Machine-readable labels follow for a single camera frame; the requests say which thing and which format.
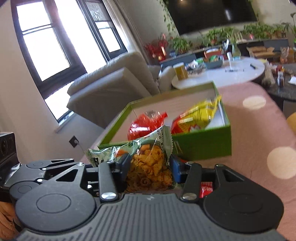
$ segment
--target glass jar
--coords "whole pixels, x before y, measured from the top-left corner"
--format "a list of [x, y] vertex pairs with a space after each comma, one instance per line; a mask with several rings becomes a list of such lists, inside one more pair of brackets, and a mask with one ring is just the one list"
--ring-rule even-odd
[[232, 44], [233, 61], [240, 60], [241, 56], [242, 56], [242, 53], [240, 52], [239, 47], [237, 46], [237, 44]]

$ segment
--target bottle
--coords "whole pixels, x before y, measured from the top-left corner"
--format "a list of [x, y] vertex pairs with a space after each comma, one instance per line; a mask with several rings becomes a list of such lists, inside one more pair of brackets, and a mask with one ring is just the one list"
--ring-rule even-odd
[[232, 44], [232, 57], [233, 61], [240, 60], [242, 53], [239, 50], [237, 44]]
[[228, 52], [228, 53], [227, 53], [227, 57], [228, 57], [228, 60], [229, 60], [229, 61], [232, 61], [232, 60], [233, 60], [233, 57], [232, 57], [231, 52]]
[[278, 72], [277, 84], [280, 88], [284, 87], [284, 72], [282, 71]]

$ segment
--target cup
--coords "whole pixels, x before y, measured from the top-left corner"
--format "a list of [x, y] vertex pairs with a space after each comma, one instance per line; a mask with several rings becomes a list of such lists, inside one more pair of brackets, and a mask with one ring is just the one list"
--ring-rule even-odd
[[184, 80], [184, 79], [188, 78], [188, 74], [187, 74], [187, 71], [185, 69], [185, 66], [184, 66], [183, 62], [175, 64], [173, 67], [174, 67], [174, 69], [176, 71], [178, 80]]

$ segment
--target cable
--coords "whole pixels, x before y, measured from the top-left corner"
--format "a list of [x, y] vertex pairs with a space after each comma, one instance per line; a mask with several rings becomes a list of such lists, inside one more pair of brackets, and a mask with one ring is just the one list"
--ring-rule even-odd
[[82, 150], [82, 153], [84, 154], [84, 150], [83, 150], [82, 146], [79, 144], [79, 141], [74, 140], [74, 143], [77, 144], [80, 147], [80, 149]]

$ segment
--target white armchair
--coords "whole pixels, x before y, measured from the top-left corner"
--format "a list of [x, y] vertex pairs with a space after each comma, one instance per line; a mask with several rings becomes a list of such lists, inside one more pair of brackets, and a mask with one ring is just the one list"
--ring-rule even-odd
[[169, 66], [159, 72], [160, 66], [148, 66], [139, 53], [124, 53], [76, 79], [67, 107], [106, 128], [129, 102], [171, 90], [175, 70]]

